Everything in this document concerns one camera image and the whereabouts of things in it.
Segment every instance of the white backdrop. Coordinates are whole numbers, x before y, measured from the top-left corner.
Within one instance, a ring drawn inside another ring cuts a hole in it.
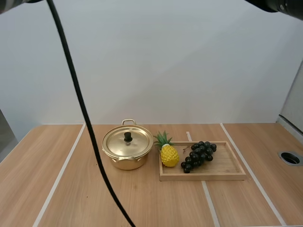
[[[55,0],[93,123],[274,122],[303,23],[244,0]],[[0,109],[16,137],[81,123],[46,2],[0,15]]]

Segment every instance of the yellow pineapple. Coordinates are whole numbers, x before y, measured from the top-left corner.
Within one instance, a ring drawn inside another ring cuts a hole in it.
[[[164,131],[163,135],[159,132],[157,136],[154,136],[158,141],[156,146],[158,146],[161,151],[161,161],[167,167],[174,167],[179,162],[179,155],[177,150],[172,146],[170,142],[172,138],[167,139],[167,134]]]

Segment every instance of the gold pot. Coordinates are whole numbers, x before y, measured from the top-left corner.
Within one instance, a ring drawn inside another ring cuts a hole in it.
[[[133,119],[122,121],[122,125],[110,130],[102,140],[102,150],[118,169],[132,170],[142,166],[153,145],[153,136]]]

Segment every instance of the grapes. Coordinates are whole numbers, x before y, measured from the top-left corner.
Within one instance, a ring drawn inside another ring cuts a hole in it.
[[[207,156],[206,160],[209,161],[209,162],[211,162],[213,160],[213,156],[211,156],[211,155]]]
[[[199,155],[197,155],[196,153],[194,153],[194,154],[192,155],[192,160],[194,160],[195,162],[196,162],[196,161],[199,161]]]
[[[186,162],[182,162],[182,163],[181,163],[181,167],[182,167],[182,168],[185,168],[185,166],[186,166]]]
[[[212,155],[213,154],[213,150],[211,148],[206,149],[205,152],[207,155]]]
[[[190,173],[190,169],[184,168],[184,173],[189,174]]]
[[[189,153],[189,156],[191,157],[191,158],[193,158],[193,155],[194,155],[195,153],[192,151],[192,152],[190,152]]]
[[[204,147],[210,148],[210,142],[206,141],[206,142],[204,143]]]
[[[199,148],[200,147],[200,145],[199,144],[197,144],[197,143],[195,143],[194,145],[193,145],[193,147],[195,148],[195,149],[197,149],[197,148]]]
[[[208,141],[205,143],[200,141],[192,145],[191,149],[189,157],[186,157],[185,162],[181,163],[181,167],[186,174],[189,174],[194,168],[202,166],[205,160],[211,162],[213,160],[212,154],[217,150],[217,145]]]
[[[190,164],[192,162],[191,157],[186,157],[185,162]]]
[[[201,155],[201,154],[202,154],[202,151],[201,151],[200,148],[195,149],[194,152],[195,152],[197,155]]]
[[[210,148],[213,150],[213,152],[216,152],[217,150],[217,145],[215,145],[214,143],[210,145]]]
[[[186,169],[189,169],[189,170],[192,170],[193,169],[193,166],[191,164],[186,164],[185,166]]]
[[[201,155],[200,155],[200,160],[203,160],[203,161],[204,161],[205,158],[206,158],[206,155],[205,155],[205,154],[201,154]]]
[[[205,152],[206,152],[206,147],[201,146],[201,147],[200,147],[200,150],[201,150],[202,153],[205,153]]]
[[[194,166],[194,167],[198,167],[198,166],[199,166],[199,163],[198,163],[198,162],[194,162],[194,163],[193,163],[193,166]]]

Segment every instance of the wooden table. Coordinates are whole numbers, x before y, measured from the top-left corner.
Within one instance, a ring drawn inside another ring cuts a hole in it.
[[[99,147],[113,127],[94,126]],[[248,177],[160,182],[155,149],[147,163],[133,171],[114,168],[101,152],[111,184],[136,226],[303,225],[303,166],[288,166],[277,155],[286,150],[303,155],[303,146],[279,124],[144,127],[152,134],[166,130],[176,141],[187,141],[188,133],[193,141],[228,141]],[[0,226],[128,226],[103,182],[83,129],[35,128],[0,163]]]

